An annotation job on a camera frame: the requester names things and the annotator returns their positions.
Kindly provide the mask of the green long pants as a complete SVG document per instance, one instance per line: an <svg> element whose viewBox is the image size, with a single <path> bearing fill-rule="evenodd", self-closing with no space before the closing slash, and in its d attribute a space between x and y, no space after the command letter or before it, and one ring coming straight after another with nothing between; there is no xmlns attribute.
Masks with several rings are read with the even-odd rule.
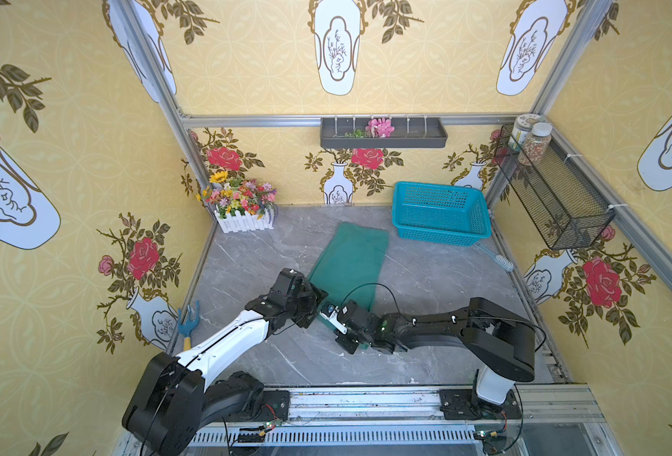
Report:
<svg viewBox="0 0 672 456"><path fill-rule="evenodd" d="M309 282L328 294L326 304L340 305L350 294L349 299L370 311L388 244L385 230L341 222L309 273Z"/></svg>

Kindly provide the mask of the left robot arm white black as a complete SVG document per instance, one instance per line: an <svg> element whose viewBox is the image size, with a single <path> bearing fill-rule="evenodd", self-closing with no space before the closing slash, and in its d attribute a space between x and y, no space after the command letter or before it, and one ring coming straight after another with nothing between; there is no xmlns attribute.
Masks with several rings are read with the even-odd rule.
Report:
<svg viewBox="0 0 672 456"><path fill-rule="evenodd" d="M179 455L200 429L226 418L256 418L264 385L246 372L222 374L249 349L288 321L307 328L328 293L303 282L258 296L225 328L204 342L148 363L121 424L154 455Z"/></svg>

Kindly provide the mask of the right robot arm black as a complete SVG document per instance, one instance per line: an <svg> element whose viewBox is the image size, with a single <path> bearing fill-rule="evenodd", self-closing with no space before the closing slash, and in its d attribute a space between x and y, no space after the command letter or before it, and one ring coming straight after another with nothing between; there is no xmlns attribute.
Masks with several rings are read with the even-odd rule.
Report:
<svg viewBox="0 0 672 456"><path fill-rule="evenodd" d="M465 348L475 355L482 367L470 393L441 392L446 419L521 418L514 387L535 380L536 352L547 340L541 327L486 298L471 298L446 313L381 317L351 300L326 304L321 315L334 327L337 344L352 355L362 346L387 355L425 347Z"/></svg>

